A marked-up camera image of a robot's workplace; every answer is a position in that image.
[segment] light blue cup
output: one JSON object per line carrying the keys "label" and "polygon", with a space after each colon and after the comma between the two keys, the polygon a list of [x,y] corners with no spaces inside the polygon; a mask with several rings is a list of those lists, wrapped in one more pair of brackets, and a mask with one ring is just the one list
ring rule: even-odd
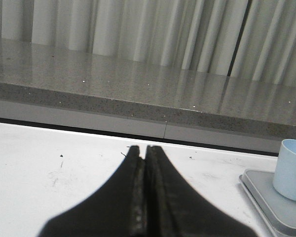
{"label": "light blue cup", "polygon": [[294,139],[282,141],[273,186],[281,195],[296,201],[296,140]]}

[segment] cup rim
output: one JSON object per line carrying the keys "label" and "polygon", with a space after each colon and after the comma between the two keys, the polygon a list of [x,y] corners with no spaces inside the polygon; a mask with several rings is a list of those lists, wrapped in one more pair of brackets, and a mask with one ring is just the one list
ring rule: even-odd
{"label": "cup rim", "polygon": [[287,150],[289,150],[291,153],[293,153],[294,155],[296,155],[296,152],[292,151],[291,149],[289,149],[287,146],[285,146],[284,142],[285,141],[296,141],[296,139],[284,139],[282,140],[282,146],[285,147]]}

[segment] gray countertop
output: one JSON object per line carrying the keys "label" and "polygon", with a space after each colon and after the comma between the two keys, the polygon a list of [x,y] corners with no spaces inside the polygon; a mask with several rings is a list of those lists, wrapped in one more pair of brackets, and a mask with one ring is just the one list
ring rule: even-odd
{"label": "gray countertop", "polygon": [[0,39],[0,100],[296,139],[296,88]]}

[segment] dark gap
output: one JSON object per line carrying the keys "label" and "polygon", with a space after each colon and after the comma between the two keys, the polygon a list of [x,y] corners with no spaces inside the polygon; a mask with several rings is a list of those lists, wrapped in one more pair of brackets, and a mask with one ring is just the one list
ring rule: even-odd
{"label": "dark gap", "polygon": [[273,153],[273,152],[256,151],[256,150],[249,150],[249,149],[242,149],[242,148],[235,148],[235,147],[225,147],[225,146],[218,146],[218,145],[211,145],[211,144],[204,144],[204,143],[197,143],[197,142],[148,137],[148,136],[133,135],[133,134],[119,133],[119,132],[101,131],[101,130],[94,130],[89,128],[68,127],[68,126],[46,124],[46,123],[39,123],[39,122],[21,121],[21,120],[14,120],[14,119],[8,119],[8,118],[0,118],[0,122],[15,124],[15,125],[22,125],[22,126],[30,126],[30,127],[42,127],[42,128],[63,130],[63,131],[81,132],[81,133],[98,134],[98,135],[106,135],[106,136],[114,136],[114,137],[125,137],[125,138],[147,140],[147,141],[154,141],[154,142],[164,142],[164,143],[179,144],[179,145],[186,145],[186,146],[193,146],[193,147],[204,147],[204,148],[218,149],[218,150],[224,150],[224,151],[251,153],[251,154],[273,156],[273,157],[278,156],[278,153]]}
{"label": "dark gap", "polygon": [[238,49],[239,49],[239,44],[240,44],[240,41],[241,41],[241,38],[242,38],[243,31],[244,31],[245,26],[246,26],[246,22],[247,22],[247,19],[248,19],[248,15],[249,15],[251,5],[252,5],[252,0],[248,0],[248,5],[247,5],[247,8],[246,8],[246,12],[245,12],[245,15],[243,17],[242,25],[241,25],[241,28],[240,28],[240,31],[239,31],[239,36],[238,36],[238,39],[237,39],[235,50],[234,50],[233,55],[232,55],[229,70],[228,70],[228,73],[227,73],[228,77],[231,75],[233,64],[235,63],[236,55],[237,55],[237,52],[238,52]]}

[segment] white tabletop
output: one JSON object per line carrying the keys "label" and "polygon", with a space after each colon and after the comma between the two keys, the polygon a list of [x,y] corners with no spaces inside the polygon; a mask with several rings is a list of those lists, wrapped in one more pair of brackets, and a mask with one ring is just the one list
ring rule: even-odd
{"label": "white tabletop", "polygon": [[239,184],[246,168],[274,171],[275,157],[0,123],[0,237],[36,236],[44,222],[94,193],[129,146],[162,146],[207,200],[270,237]]}

